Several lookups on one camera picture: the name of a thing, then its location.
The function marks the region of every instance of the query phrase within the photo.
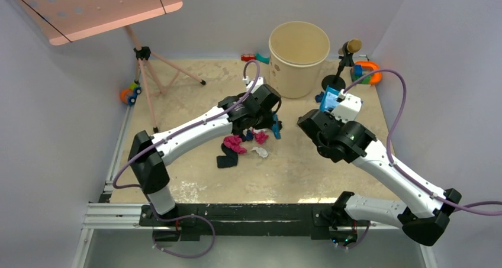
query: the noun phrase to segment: wall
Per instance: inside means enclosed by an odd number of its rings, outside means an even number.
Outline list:
[[[287,21],[321,27],[331,52],[351,38],[374,51],[403,0],[184,0],[174,13],[134,24],[143,45],[169,57],[268,53],[272,30]]]
[[[459,190],[463,204],[502,200],[501,7],[500,0],[404,0],[371,56],[407,82],[398,157]],[[390,124],[401,86],[385,75],[378,93]],[[455,213],[434,246],[439,267],[502,267],[501,225],[501,217]]]
[[[124,117],[130,43],[113,31],[49,46],[12,0],[0,18],[0,267],[70,267]]]

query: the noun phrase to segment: worn table surface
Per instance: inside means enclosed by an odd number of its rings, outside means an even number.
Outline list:
[[[245,91],[241,81],[244,63],[239,60],[178,60],[176,63],[206,80],[207,85],[202,87],[186,76],[181,77],[166,94],[152,99],[161,132],[198,117],[228,95]],[[152,60],[152,64],[167,85],[175,70],[160,61]],[[375,178],[354,165],[334,164],[319,156],[314,144],[296,125],[298,117],[318,108],[314,96],[321,91],[320,82],[336,69],[337,61],[326,61],[315,90],[300,99],[283,99],[278,113],[284,125],[282,139],[276,140],[269,133],[271,136],[261,145],[269,152],[268,158],[262,159],[250,151],[257,146],[256,142],[245,142],[243,146],[248,153],[239,156],[238,165],[218,169],[216,156],[223,154],[220,148],[223,138],[216,138],[177,159],[168,167],[169,186],[175,200],[179,203],[328,202],[344,190],[374,198],[397,199]],[[249,73],[254,76],[254,66],[249,68]],[[268,77],[268,65],[261,65],[261,73]],[[342,76],[349,83],[348,68]],[[151,79],[149,86],[150,91],[158,91]],[[380,140],[385,140],[388,130],[375,87],[358,85],[350,92],[364,101],[357,120]],[[134,106],[121,164],[127,160],[134,135],[142,130],[152,134],[144,94]],[[126,183],[137,183],[131,169],[127,169],[118,182]],[[111,197],[115,203],[145,201],[141,190],[136,188],[115,190]]]

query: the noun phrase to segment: pink cloth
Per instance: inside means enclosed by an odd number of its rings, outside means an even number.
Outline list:
[[[237,154],[245,154],[247,153],[246,148],[240,146],[242,143],[242,139],[238,136],[227,136],[223,139],[223,144],[227,147],[235,151]]]
[[[265,143],[266,139],[268,139],[268,135],[265,134],[265,132],[258,132],[258,133],[253,132],[253,134],[255,135],[256,142],[260,145]]]

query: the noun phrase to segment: black cloth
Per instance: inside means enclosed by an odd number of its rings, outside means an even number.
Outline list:
[[[225,156],[216,157],[216,165],[219,169],[225,169],[227,167],[233,167],[237,165],[239,161],[239,155],[233,151],[231,148],[227,148],[224,144],[221,144],[221,150]]]

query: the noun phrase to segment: gray floor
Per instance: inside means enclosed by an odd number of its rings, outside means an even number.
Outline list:
[[[194,254],[210,242],[172,243],[172,250]],[[86,268],[138,267],[367,267],[423,268],[420,247],[400,230],[370,230],[354,250],[336,250],[330,241],[309,237],[218,237],[211,252],[180,259],[152,249],[149,230],[95,231]]]

